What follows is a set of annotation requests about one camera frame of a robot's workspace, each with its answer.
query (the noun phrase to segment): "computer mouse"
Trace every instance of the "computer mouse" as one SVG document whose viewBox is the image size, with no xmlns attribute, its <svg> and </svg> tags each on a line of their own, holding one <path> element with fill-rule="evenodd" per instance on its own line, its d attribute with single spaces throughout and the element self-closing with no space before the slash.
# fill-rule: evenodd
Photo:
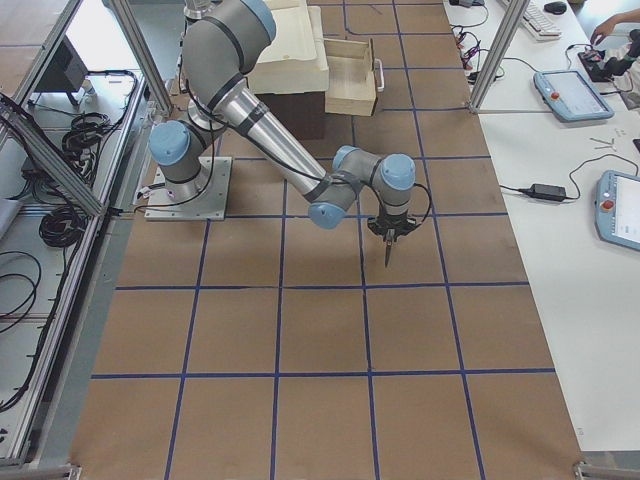
<svg viewBox="0 0 640 480">
<path fill-rule="evenodd" d="M 554 15 L 562 15 L 567 11 L 567 4 L 564 2 L 551 2 L 544 6 L 544 11 Z"/>
</svg>

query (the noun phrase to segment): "wooden drawer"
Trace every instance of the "wooden drawer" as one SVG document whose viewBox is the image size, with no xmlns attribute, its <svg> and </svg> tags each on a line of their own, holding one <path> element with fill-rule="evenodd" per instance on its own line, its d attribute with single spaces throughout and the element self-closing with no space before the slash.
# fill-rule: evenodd
<svg viewBox="0 0 640 480">
<path fill-rule="evenodd" d="M 373 41 L 324 39 L 329 64 L 325 112 L 371 116 L 378 100 Z"/>
</svg>

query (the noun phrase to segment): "metal base plate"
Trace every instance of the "metal base plate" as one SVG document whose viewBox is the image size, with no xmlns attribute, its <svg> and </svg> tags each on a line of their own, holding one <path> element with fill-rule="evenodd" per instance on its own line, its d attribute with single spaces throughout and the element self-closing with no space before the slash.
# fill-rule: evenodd
<svg viewBox="0 0 640 480">
<path fill-rule="evenodd" d="M 229 180 L 231 179 L 232 157 L 215 157 L 213 160 L 213 175 L 206 190 L 197 198 L 182 205 L 169 206 L 176 203 L 167 190 L 161 189 L 149 197 L 145 218 L 149 221 L 189 221 L 189 220 L 224 220 L 229 194 Z M 211 167 L 211 157 L 200 157 L 200 163 L 208 177 Z M 164 182 L 164 175 L 158 168 L 154 183 Z"/>
</svg>

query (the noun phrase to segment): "white table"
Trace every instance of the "white table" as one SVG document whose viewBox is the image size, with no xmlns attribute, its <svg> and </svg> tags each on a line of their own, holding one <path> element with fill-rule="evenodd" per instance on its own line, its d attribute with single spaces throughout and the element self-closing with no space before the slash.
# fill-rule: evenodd
<svg viewBox="0 0 640 480">
<path fill-rule="evenodd" d="M 505 9 L 497 0 L 486 2 L 488 21 L 469 30 L 489 48 Z M 447 12 L 454 24 L 473 24 L 484 18 L 484 10 L 475 7 L 447 5 Z M 561 40 L 536 42 L 519 28 L 507 55 L 540 70 L 566 68 L 566 47 L 585 43 L 587 38 L 571 10 L 553 21 L 563 32 Z M 576 48 L 571 55 L 574 68 L 581 68 L 575 58 L 578 51 Z M 519 62 L 505 60 L 503 65 L 506 75 L 494 84 L 481 109 L 548 110 L 533 87 L 533 72 Z M 627 111 L 615 97 L 607 101 L 616 115 L 595 126 L 563 125 L 544 113 L 481 114 L 500 183 L 563 185 L 573 196 L 568 173 L 582 161 L 610 151 L 594 150 L 597 144 L 589 137 L 615 138 L 619 155 L 640 162 L 631 143 L 640 137 L 640 116 Z M 575 175 L 582 198 L 572 204 L 555 205 L 504 193 L 583 451 L 640 450 L 640 313 L 636 311 L 640 252 L 598 238 L 593 198 L 596 182 L 607 169 L 633 173 L 630 165 L 611 157 L 589 164 Z"/>
</svg>

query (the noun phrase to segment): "white keyboard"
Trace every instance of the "white keyboard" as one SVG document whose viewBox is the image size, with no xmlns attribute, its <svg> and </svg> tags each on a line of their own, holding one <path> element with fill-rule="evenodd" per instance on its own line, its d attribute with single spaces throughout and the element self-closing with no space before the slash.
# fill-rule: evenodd
<svg viewBox="0 0 640 480">
<path fill-rule="evenodd" d="M 510 0 L 500 0 L 500 2 L 505 6 L 509 6 Z M 529 6 L 524 12 L 520 23 L 538 42 L 558 40 L 562 36 L 560 29 L 531 2 L 529 2 Z"/>
</svg>

